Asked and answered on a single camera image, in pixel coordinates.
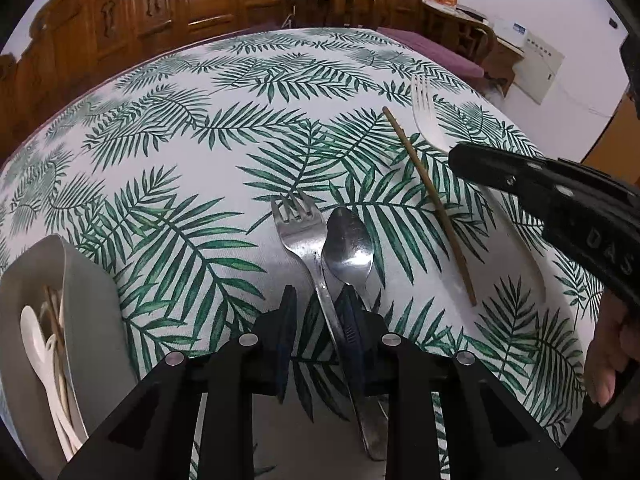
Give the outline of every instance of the tablecloth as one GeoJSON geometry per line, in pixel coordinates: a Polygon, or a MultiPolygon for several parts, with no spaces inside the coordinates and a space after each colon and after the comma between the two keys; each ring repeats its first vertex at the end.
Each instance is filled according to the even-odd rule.
{"type": "MultiPolygon", "coordinates": [[[[539,221],[497,194],[522,251],[476,186],[417,133],[410,78],[423,73],[443,131],[540,155],[507,117],[429,59],[370,30],[281,30],[186,48],[85,95],[8,162],[0,190],[0,269],[60,233],[114,277],[131,363],[215,351],[298,292],[286,400],[254,402],[256,476],[381,478],[353,425],[312,284],[284,250],[269,198],[302,189],[325,218],[352,208],[375,244],[367,298],[425,351],[469,349],[560,444],[579,416],[582,365],[602,287],[541,238],[539,221]],[[462,242],[478,306],[391,109],[431,174],[462,242]]],[[[341,284],[328,274],[338,298],[341,284]]],[[[442,472],[447,473],[442,444],[442,472]]],[[[194,476],[199,448],[193,452],[194,476]]]]}

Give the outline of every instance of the wooden chopstick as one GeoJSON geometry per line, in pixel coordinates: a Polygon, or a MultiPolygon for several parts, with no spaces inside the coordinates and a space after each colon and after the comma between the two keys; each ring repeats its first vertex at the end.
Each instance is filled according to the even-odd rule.
{"type": "Polygon", "coordinates": [[[427,169],[423,166],[418,154],[415,152],[414,147],[411,145],[409,139],[406,138],[404,131],[396,121],[396,118],[393,116],[389,108],[386,106],[382,108],[383,114],[386,115],[389,123],[393,126],[396,134],[400,141],[402,141],[402,145],[404,146],[406,152],[409,154],[409,158],[411,158],[412,163],[414,164],[416,170],[418,170],[418,174],[420,174],[420,178],[422,179],[422,183],[427,188],[427,192],[429,193],[429,197],[431,201],[436,206],[436,214],[440,219],[440,224],[444,229],[445,234],[447,235],[447,239],[451,244],[451,249],[453,250],[453,256],[456,261],[456,265],[458,266],[458,270],[460,271],[460,275],[462,276],[462,281],[465,283],[466,293],[469,296],[469,301],[471,305],[476,306],[478,303],[476,301],[476,294],[474,292],[474,286],[471,282],[471,275],[469,275],[469,269],[466,266],[465,255],[462,253],[462,248],[460,247],[460,242],[458,241],[458,237],[456,236],[456,232],[453,230],[453,225],[451,224],[451,220],[447,215],[442,202],[440,201],[440,197],[438,195],[438,191],[435,189],[433,182],[429,177],[429,173],[427,169]]]}
{"type": "Polygon", "coordinates": [[[60,313],[58,311],[58,294],[55,290],[51,290],[49,285],[44,286],[46,309],[51,323],[51,331],[56,335],[56,359],[58,360],[58,390],[60,391],[60,404],[62,411],[65,412],[66,418],[71,420],[69,410],[69,399],[66,391],[66,377],[64,368],[64,352],[65,341],[63,328],[60,326],[60,313]]]}

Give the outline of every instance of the white plastic fork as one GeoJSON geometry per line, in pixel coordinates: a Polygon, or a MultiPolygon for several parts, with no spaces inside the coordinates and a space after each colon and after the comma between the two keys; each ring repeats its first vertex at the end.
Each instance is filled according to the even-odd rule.
{"type": "MultiPolygon", "coordinates": [[[[322,248],[327,236],[326,223],[311,197],[300,190],[298,195],[305,203],[306,209],[290,193],[289,200],[293,203],[296,209],[295,212],[290,207],[287,198],[280,197],[287,216],[286,219],[281,215],[274,197],[271,197],[273,221],[276,224],[276,230],[284,247],[305,264],[311,275],[318,295],[320,309],[338,355],[338,362],[342,370],[345,371],[344,366],[349,359],[346,352],[348,347],[347,338],[335,311],[334,302],[326,286],[324,270],[322,269],[322,248]]],[[[347,379],[345,382],[365,450],[372,460],[385,460],[388,432],[386,414],[375,397],[364,397],[352,391],[347,374],[345,374],[345,378],[347,379]]]]}
{"type": "MultiPolygon", "coordinates": [[[[420,131],[422,138],[437,150],[448,154],[452,147],[456,145],[456,141],[453,139],[447,139],[438,124],[438,117],[433,103],[433,88],[431,87],[427,76],[422,74],[414,74],[412,76],[411,101],[412,108],[414,110],[415,124],[418,127],[418,131],[420,131]]],[[[496,216],[506,227],[509,237],[513,239],[520,252],[523,254],[527,267],[529,267],[534,279],[538,282],[538,290],[540,292],[538,301],[540,304],[544,304],[546,302],[545,279],[542,276],[540,266],[538,265],[535,257],[527,247],[525,241],[522,239],[522,236],[520,236],[520,233],[517,231],[515,225],[513,225],[513,222],[507,213],[496,200],[493,192],[487,186],[478,186],[478,189],[486,198],[492,211],[495,212],[496,216]]]]}

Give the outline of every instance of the purple bench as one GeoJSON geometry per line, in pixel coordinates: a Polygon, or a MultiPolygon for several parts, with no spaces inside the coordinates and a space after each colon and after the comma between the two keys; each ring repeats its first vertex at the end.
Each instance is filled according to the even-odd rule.
{"type": "Polygon", "coordinates": [[[416,32],[385,27],[379,27],[378,32],[415,50],[418,54],[428,57],[461,79],[484,77],[484,68],[478,64],[444,48],[434,41],[428,40],[416,32]]]}

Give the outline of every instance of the white plastic spoon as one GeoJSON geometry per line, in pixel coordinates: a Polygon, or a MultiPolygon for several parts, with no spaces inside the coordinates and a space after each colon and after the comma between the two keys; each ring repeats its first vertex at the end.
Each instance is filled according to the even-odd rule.
{"type": "Polygon", "coordinates": [[[56,336],[51,335],[45,343],[42,328],[36,313],[30,306],[25,306],[20,314],[20,332],[22,343],[31,367],[42,382],[49,401],[49,410],[53,420],[60,446],[68,460],[73,457],[71,446],[76,449],[82,446],[73,426],[66,418],[58,397],[54,377],[54,359],[56,352],[56,336]]]}

